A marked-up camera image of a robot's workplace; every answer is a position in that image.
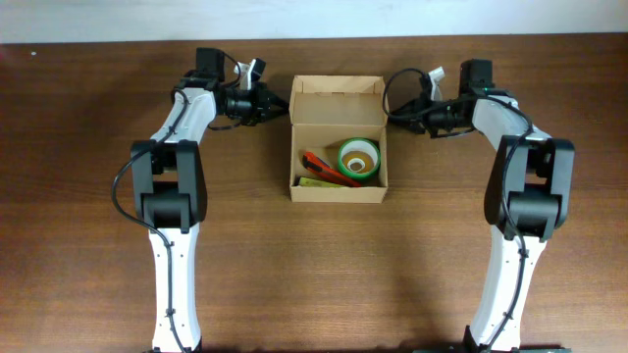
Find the green tape roll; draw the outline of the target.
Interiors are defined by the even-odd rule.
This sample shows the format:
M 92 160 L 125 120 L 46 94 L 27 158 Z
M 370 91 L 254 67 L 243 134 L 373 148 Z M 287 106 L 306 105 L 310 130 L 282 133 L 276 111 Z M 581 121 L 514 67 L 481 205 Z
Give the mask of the green tape roll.
M 382 162 L 378 146 L 366 138 L 347 140 L 338 154 L 340 172 L 351 179 L 364 181 L 373 177 Z

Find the yellow clear tape roll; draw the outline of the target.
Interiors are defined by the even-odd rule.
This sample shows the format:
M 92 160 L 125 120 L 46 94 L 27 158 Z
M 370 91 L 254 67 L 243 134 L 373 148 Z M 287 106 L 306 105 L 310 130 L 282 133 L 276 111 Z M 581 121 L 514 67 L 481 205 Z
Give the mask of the yellow clear tape roll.
M 355 175 L 366 175 L 371 173 L 375 167 L 375 160 L 366 152 L 350 151 L 341 158 L 344 167 Z

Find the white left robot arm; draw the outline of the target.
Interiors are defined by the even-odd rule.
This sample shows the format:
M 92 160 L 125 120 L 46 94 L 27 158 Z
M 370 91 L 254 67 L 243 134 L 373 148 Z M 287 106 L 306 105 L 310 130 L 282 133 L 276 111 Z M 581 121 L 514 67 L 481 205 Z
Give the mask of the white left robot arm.
M 285 114 L 288 102 L 263 82 L 266 63 L 235 62 L 216 48 L 198 48 L 195 66 L 170 93 L 172 108 L 149 139 L 135 142 L 127 167 L 133 220 L 148 230 L 155 266 L 154 352 L 199 352 L 202 333 L 195 303 L 195 249 L 208 196 L 200 156 L 207 130 L 219 116 L 235 126 L 256 126 Z

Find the yellow highlighter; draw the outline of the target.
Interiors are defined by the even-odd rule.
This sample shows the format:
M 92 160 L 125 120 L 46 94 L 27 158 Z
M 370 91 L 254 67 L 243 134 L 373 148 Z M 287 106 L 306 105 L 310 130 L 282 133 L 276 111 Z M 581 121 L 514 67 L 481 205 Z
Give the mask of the yellow highlighter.
M 342 184 L 332 183 L 306 176 L 300 176 L 297 179 L 295 185 L 301 187 L 345 188 L 345 185 Z

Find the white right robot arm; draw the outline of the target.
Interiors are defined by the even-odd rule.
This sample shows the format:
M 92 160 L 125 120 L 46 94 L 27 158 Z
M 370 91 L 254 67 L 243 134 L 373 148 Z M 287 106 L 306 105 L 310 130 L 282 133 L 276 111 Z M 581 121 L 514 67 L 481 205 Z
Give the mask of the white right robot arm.
M 534 270 L 553 233 L 566 221 L 575 146 L 538 129 L 516 98 L 496 86 L 493 63 L 460 66 L 458 95 L 440 93 L 443 69 L 421 72 L 418 97 L 397 109 L 382 104 L 388 121 L 433 139 L 474 131 L 496 151 L 485 197 L 491 258 L 479 307 L 456 352 L 520 352 L 521 320 Z

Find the cardboard box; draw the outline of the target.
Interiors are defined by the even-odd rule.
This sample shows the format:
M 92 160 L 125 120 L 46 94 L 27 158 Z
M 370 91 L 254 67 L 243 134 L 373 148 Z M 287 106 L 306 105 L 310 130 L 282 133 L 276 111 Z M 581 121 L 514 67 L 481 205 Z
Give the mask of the cardboard box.
M 289 102 L 291 160 L 289 192 L 293 202 L 380 203 L 388 191 L 387 122 L 380 76 L 296 76 Z M 382 162 L 361 187 L 296 186 L 299 177 L 323 180 L 306 170 L 302 156 L 312 152 L 340 172 L 340 147 L 351 138 L 374 142 Z

